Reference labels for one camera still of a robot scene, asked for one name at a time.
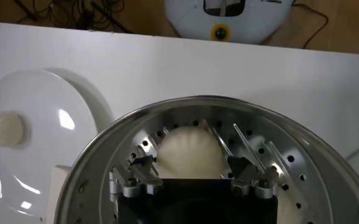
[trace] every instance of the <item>dough ball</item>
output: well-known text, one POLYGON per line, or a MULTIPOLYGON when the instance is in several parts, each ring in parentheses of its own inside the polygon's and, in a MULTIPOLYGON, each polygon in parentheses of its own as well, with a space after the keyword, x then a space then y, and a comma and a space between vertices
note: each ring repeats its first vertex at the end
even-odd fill
POLYGON ((160 144, 156 168, 160 178, 220 179, 224 155, 217 140, 200 127, 180 127, 160 144))
POLYGON ((0 147, 13 147, 21 143, 24 136, 22 118, 15 112, 0 112, 0 147))

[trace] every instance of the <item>stainless steel pot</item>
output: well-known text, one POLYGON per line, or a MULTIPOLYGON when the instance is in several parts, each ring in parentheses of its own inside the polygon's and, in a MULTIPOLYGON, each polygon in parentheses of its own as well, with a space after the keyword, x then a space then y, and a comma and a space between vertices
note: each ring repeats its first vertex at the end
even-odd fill
POLYGON ((301 223, 359 223, 359 178, 334 149, 287 117, 217 96, 155 103, 112 123, 73 165, 55 223, 116 222, 108 187, 111 167, 132 153, 155 153, 170 130, 190 125, 205 127, 233 155, 278 167, 281 191, 297 203, 301 223))

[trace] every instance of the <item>hole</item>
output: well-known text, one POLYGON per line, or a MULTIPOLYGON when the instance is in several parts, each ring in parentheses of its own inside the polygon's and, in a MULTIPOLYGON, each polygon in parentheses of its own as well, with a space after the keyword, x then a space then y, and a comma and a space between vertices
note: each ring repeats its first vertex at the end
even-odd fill
POLYGON ((288 156, 288 161, 293 163, 294 162, 294 156, 288 156))
POLYGON ((83 194, 83 192, 84 192, 84 184, 81 184, 79 186, 79 193, 83 194))
POLYGON ((233 140, 232 138, 228 139, 228 145, 229 146, 234 145, 234 143, 235 143, 235 140, 233 140))
POLYGON ((307 179, 307 176, 305 176, 304 174, 300 175, 300 180, 305 181, 307 179))
POLYGON ((284 191, 289 190, 289 185, 283 184, 283 185, 282 185, 282 190, 284 190, 284 191))

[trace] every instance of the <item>black cable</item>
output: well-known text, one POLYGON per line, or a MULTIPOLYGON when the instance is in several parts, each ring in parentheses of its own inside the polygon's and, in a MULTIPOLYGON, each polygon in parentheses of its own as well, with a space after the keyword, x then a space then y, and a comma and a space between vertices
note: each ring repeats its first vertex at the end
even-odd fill
POLYGON ((20 0, 14 0, 14 2, 23 10, 29 19, 33 21, 38 21, 38 18, 32 13, 20 0))
POLYGON ((17 22, 15 22, 15 24, 19 24, 19 23, 25 21, 26 19, 29 19, 29 17, 28 17, 28 16, 24 16, 24 17, 20 18, 17 22))
POLYGON ((321 17, 323 17, 323 18, 325 19, 325 23, 305 42, 305 44, 304 44, 304 46, 303 46, 302 48, 303 48, 303 49, 306 49, 307 46, 308 46, 308 44, 310 43, 310 41, 311 41, 322 29, 324 29, 324 28, 328 25, 330 19, 329 19, 329 17, 328 17, 326 14, 321 13, 321 12, 319 12, 319 11, 313 9, 313 8, 309 7, 308 5, 306 5, 306 4, 303 4, 303 3, 297 3, 297 4, 295 4, 296 1, 297 1, 297 0, 294 0, 294 1, 293 1, 293 3, 292 3, 292 6, 293 6, 293 7, 302 7, 302 8, 304 8, 304 9, 307 9, 307 10, 311 11, 311 12, 314 12, 315 14, 317 14, 317 15, 319 15, 319 16, 321 16, 321 17))
POLYGON ((37 16, 40 19, 45 19, 46 17, 48 17, 48 8, 49 6, 41 9, 41 10, 37 10, 35 7, 35 0, 32 1, 32 7, 33 7, 33 12, 35 14, 35 16, 37 16), (41 16, 40 13, 46 12, 45 16, 41 16))
POLYGON ((118 27, 120 30, 122 30, 124 33, 133 33, 132 31, 126 29, 121 23, 119 23, 117 20, 115 20, 113 17, 108 15, 104 9, 102 9, 100 6, 97 5, 95 2, 90 3, 92 8, 96 9, 101 13, 102 15, 106 16, 106 18, 110 21, 110 23, 114 24, 116 27, 118 27))
POLYGON ((71 18, 69 17, 67 9, 64 8, 64 6, 52 1, 48 8, 48 15, 49 15, 49 19, 52 21, 53 25, 55 25, 56 27, 71 28, 72 21, 71 21, 71 18), (66 21, 62 21, 56 17, 55 13, 53 12, 54 6, 56 6, 57 9, 60 9, 64 13, 66 21))

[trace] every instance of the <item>white appliance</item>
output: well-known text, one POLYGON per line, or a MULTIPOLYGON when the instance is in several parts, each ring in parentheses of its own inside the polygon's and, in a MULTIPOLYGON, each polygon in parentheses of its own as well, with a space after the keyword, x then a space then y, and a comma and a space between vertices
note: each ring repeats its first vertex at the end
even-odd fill
POLYGON ((260 44, 288 17, 292 0, 165 0, 166 16, 184 37, 260 44))

